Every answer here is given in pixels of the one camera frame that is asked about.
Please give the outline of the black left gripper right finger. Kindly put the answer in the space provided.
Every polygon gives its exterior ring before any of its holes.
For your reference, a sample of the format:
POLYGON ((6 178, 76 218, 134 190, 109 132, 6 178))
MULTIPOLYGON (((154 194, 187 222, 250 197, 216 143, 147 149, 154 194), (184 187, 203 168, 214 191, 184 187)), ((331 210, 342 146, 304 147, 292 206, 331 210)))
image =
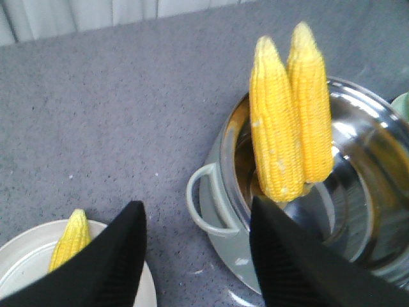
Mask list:
POLYGON ((250 247, 265 306, 408 306, 408 292, 301 229, 272 200, 252 199, 250 247))

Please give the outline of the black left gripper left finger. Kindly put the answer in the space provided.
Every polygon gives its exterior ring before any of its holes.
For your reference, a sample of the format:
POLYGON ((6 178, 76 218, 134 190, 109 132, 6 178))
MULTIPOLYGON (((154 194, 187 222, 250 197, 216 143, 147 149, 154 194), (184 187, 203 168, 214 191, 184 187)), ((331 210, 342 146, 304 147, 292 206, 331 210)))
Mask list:
POLYGON ((80 253, 1 306, 133 306, 146 254, 146 213, 131 201, 80 253))

